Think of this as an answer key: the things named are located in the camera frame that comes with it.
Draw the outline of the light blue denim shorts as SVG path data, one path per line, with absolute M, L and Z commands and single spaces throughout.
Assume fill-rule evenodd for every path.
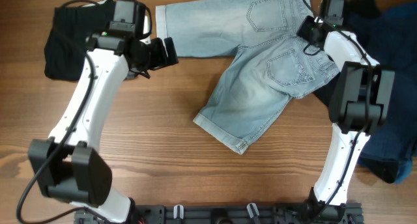
M 194 122 L 242 154 L 294 98 L 326 85 L 338 68 L 297 35 L 309 0 L 198 0 L 156 7 L 156 32 L 179 57 L 231 56 Z

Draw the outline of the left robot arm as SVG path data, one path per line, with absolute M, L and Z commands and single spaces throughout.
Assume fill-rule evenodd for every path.
M 31 185 L 47 198 L 70 203 L 99 223 L 139 223 L 133 199 L 112 186 L 112 172 L 100 157 L 100 138 L 113 99 L 129 77 L 177 64 L 171 38 L 151 38 L 149 8 L 116 0 L 113 18 L 79 47 L 85 58 L 78 85 L 60 121 L 45 140 L 28 150 Z

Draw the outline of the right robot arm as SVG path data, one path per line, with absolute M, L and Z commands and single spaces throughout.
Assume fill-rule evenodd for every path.
M 354 223 L 347 190 L 362 149 L 384 124 L 395 72 L 370 57 L 356 35 L 343 30 L 345 0 L 322 0 L 297 35 L 325 52 L 339 70 L 328 105 L 332 140 L 323 171 L 299 216 L 302 223 Z

